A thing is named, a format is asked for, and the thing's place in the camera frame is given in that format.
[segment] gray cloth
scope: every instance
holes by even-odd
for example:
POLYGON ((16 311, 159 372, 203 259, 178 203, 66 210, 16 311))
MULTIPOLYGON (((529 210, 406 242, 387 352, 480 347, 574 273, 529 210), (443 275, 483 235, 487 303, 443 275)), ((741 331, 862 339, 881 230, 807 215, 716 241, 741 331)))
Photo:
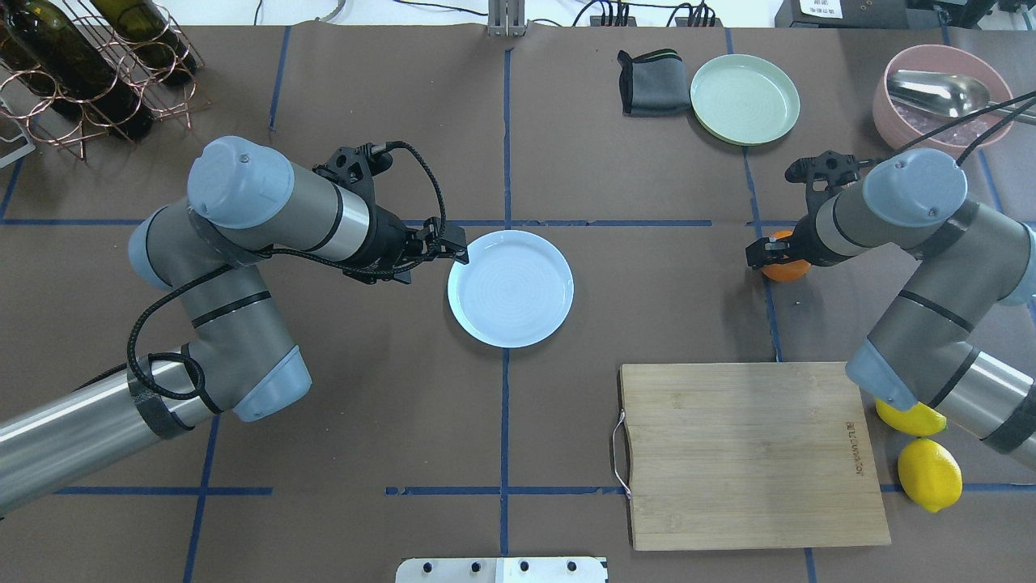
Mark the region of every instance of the gray cloth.
POLYGON ((623 65, 618 76, 623 113, 658 117, 691 109, 687 68, 672 49, 660 49, 636 58, 620 51, 618 62, 623 65))

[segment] wine bottle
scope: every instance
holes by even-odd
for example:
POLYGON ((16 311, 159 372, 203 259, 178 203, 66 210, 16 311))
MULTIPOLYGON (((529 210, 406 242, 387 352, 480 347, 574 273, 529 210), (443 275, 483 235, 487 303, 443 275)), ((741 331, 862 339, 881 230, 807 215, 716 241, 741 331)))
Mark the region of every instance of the wine bottle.
POLYGON ((109 134, 144 137, 154 116, 137 91, 122 82, 60 8, 47 0, 0 0, 0 16, 10 35, 71 97, 90 100, 86 118, 112 124, 109 134))
POLYGON ((198 70, 194 55, 169 28, 169 23, 151 0, 90 0, 90 3, 119 36, 130 42, 143 42, 134 47, 133 52, 145 66, 166 69, 176 62, 177 55, 182 58, 172 72, 162 74, 162 82, 166 85, 182 85, 191 80, 188 70, 198 70))
MULTIPOLYGON (((7 32, 7 27, 0 23, 0 64, 2 64, 7 70, 15 72, 16 70, 31 70, 39 66, 36 59, 32 58, 29 53, 25 52, 25 49, 21 47, 13 38, 10 37, 10 33, 7 32)), ((79 104, 74 104, 71 101, 62 99, 59 96, 55 96, 56 87, 54 85, 54 80, 42 74, 30 74, 21 75, 18 78, 32 94, 44 97, 51 98, 51 109, 61 114, 62 117, 71 121, 74 123, 79 122, 80 118, 83 117, 83 108, 79 107, 79 104)))

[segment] white floor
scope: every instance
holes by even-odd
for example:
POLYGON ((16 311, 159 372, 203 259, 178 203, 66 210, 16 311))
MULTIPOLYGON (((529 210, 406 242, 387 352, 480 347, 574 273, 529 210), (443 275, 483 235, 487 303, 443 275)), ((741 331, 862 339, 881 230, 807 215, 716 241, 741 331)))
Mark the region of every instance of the white floor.
MULTIPOLYGON (((76 5, 80 0, 65 1, 67 4, 76 5)), ((479 12, 486 12, 488 4, 488 0, 414 1, 460 6, 479 12)), ((256 18, 256 7, 260 4, 259 0, 160 0, 160 2, 172 11, 180 24, 184 25, 251 25, 256 18)), ((258 24, 287 25, 323 18, 335 9, 338 2, 339 0, 263 0, 258 10, 258 24)), ((639 0, 639 2, 672 6, 681 3, 680 0, 639 0)), ((730 27, 772 27, 774 14, 780 5, 781 0, 709 0, 709 6, 716 10, 716 14, 724 25, 730 27)), ((525 17, 528 20, 550 19, 562 25, 571 26, 582 6, 582 0, 527 0, 525 17)), ((668 7, 639 6, 632 7, 630 11, 631 16, 636 18, 638 26, 665 26, 671 12, 672 9, 668 7)), ((579 20, 579 25, 586 26, 589 22, 588 16, 597 13, 600 13, 600 6, 591 7, 579 20)), ((486 18, 442 8, 407 6, 393 0, 346 0, 345 6, 330 22, 351 25, 439 25, 485 23, 486 18)), ((980 25, 985 29, 1032 30, 1036 26, 1036 9, 1030 10, 1029 14, 995 10, 980 25)))

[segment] plate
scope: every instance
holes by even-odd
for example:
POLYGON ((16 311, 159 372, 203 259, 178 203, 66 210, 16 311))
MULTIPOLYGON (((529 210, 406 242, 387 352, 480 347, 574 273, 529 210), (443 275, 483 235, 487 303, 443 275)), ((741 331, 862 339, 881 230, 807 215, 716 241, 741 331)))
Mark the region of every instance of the plate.
POLYGON ((716 57, 691 80, 694 115, 717 138, 758 145, 786 134, 799 119, 799 91, 774 63, 751 55, 716 57))
POLYGON ((467 245, 468 264, 454 263, 450 309, 468 334, 503 349, 553 334, 572 308, 568 261, 547 239, 523 230, 484 234, 467 245))

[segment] brown table surface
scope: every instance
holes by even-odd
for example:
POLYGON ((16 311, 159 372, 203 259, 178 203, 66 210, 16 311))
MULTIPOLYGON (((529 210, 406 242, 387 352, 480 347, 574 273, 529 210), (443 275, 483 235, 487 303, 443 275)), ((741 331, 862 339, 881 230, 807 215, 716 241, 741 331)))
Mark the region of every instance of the brown table surface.
MULTIPOLYGON (((47 496, 0 523, 0 581, 392 581, 407 557, 607 557, 616 582, 1027 581, 1036 566, 1032 471, 957 428, 961 500, 929 515, 897 491, 910 438, 871 415, 893 544, 854 549, 635 553, 608 437, 626 362, 844 360, 914 268, 882 247, 765 286, 743 247, 805 210, 782 179, 826 149, 889 149, 870 118, 889 58, 939 30, 566 29, 517 40, 481 26, 200 27, 214 106, 184 133, 157 125, 136 150, 89 144, 88 161, 40 149, 0 174, 0 417, 65 395, 119 362, 160 296, 131 269, 135 225, 184 194, 209 140, 238 134, 303 165, 340 145, 413 143, 473 239, 523 228, 568 258, 576 296, 564 326, 527 349, 462 331, 444 299, 449 265, 411 286, 364 286, 305 261, 264 266, 313 388, 254 425, 203 426, 47 496), (693 118, 621 115, 618 50, 668 47, 693 71, 727 52, 767 58, 795 81, 798 124, 743 149, 693 118), (269 125, 276 126, 270 130, 269 125)), ((1033 87, 1036 35, 950 30, 1018 93, 1033 87)), ((1036 130, 966 164, 972 194, 1036 221, 1036 130)), ((377 181, 402 217, 435 211, 405 155, 377 181)), ((1030 308, 998 308, 975 343, 1033 373, 1030 308)), ((179 309, 142 350, 190 340, 179 309)), ((870 401, 865 399, 868 408, 870 401)))

